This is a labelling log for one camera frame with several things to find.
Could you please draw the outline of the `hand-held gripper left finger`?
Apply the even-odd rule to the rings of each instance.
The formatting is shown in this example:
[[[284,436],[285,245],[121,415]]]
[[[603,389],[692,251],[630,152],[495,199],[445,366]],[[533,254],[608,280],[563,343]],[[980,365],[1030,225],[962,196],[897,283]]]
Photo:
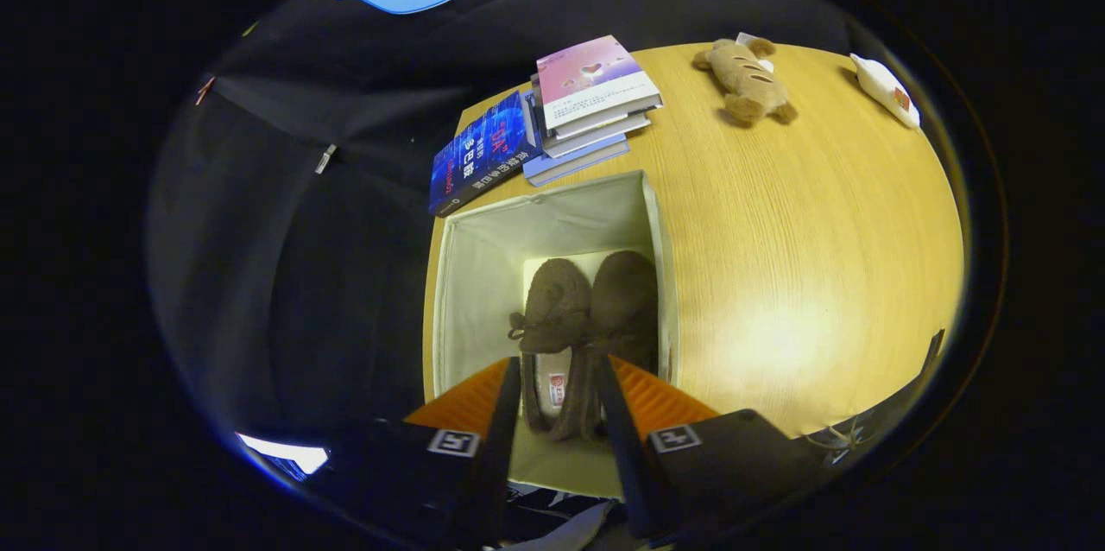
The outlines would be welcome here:
[[[336,434],[311,495],[407,550],[497,543],[520,409],[520,359],[502,358],[402,420]]]

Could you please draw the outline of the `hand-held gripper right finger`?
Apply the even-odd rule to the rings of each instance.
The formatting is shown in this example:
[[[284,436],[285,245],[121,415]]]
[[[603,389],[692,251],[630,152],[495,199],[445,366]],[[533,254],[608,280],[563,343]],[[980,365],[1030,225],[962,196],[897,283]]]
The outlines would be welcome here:
[[[597,365],[632,536],[720,543],[815,491],[824,454],[746,407],[719,414],[607,354]]]

